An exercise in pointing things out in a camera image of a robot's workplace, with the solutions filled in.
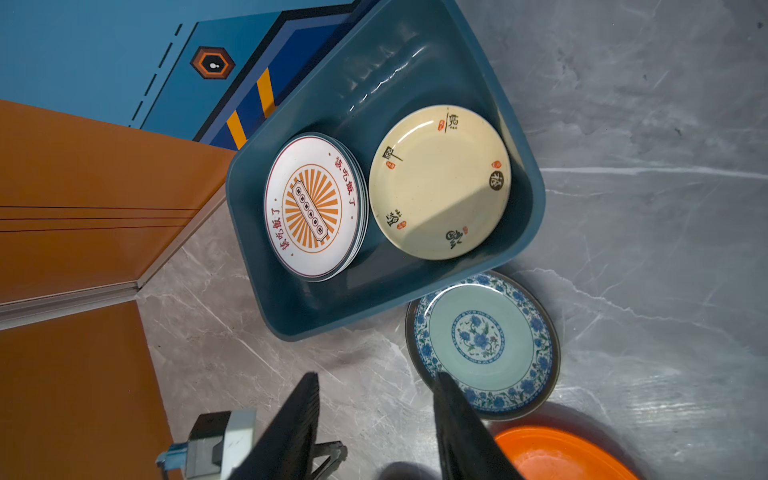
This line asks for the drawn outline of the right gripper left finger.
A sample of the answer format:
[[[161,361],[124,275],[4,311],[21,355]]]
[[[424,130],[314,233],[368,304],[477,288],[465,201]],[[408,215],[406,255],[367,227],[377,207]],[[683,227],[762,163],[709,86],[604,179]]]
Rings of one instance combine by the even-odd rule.
[[[316,441],[320,412],[318,374],[305,374],[232,479],[327,479],[348,457],[340,441]]]

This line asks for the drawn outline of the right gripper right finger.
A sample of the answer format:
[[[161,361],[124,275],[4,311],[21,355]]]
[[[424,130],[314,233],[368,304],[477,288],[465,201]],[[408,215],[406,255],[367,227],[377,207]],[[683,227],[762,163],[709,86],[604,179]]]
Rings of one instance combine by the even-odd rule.
[[[437,375],[432,392],[443,479],[524,479],[449,374]]]

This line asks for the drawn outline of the orange plate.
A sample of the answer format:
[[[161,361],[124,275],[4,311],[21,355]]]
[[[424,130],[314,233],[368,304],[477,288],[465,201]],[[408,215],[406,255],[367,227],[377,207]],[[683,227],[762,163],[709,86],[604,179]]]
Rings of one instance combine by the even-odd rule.
[[[605,450],[562,430],[515,427],[495,441],[525,479],[638,479]]]

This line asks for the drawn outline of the teal patterned plate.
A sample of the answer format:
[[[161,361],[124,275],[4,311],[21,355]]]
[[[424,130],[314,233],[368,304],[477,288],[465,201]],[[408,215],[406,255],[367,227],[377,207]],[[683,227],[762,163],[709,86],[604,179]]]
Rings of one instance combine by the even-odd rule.
[[[411,302],[405,339],[424,383],[450,375],[485,420],[529,415],[558,380],[561,348],[553,321],[528,290],[495,271]]]

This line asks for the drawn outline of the sunburst plate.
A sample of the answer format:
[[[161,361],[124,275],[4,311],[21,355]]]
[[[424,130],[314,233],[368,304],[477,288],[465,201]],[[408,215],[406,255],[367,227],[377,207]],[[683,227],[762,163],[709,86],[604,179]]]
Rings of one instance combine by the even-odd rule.
[[[269,172],[264,215],[280,263],[309,282],[349,267],[369,221],[368,188],[356,157],[321,133],[297,135]]]

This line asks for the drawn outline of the cream yellow plate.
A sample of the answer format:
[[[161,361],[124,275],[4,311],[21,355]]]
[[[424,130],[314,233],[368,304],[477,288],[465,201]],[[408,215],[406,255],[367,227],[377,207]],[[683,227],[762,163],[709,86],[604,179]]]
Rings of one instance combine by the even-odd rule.
[[[423,260],[448,260],[495,230],[511,190],[511,157],[496,129],[454,105],[416,110],[384,136],[369,200],[384,236]]]

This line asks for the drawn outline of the teal plastic bin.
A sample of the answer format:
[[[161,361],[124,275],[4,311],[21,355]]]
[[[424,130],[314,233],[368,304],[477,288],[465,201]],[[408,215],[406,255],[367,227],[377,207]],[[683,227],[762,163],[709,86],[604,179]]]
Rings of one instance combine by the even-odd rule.
[[[264,214],[269,171],[288,140],[321,132],[363,167],[406,114],[447,103],[488,120],[513,160],[511,195],[494,232],[476,249],[426,261],[396,249],[370,225],[350,267],[319,283],[278,261]],[[227,203],[260,314],[271,332],[297,341],[400,306],[503,265],[536,236],[545,212],[541,172],[480,43],[453,1],[381,1],[298,84],[233,158]]]

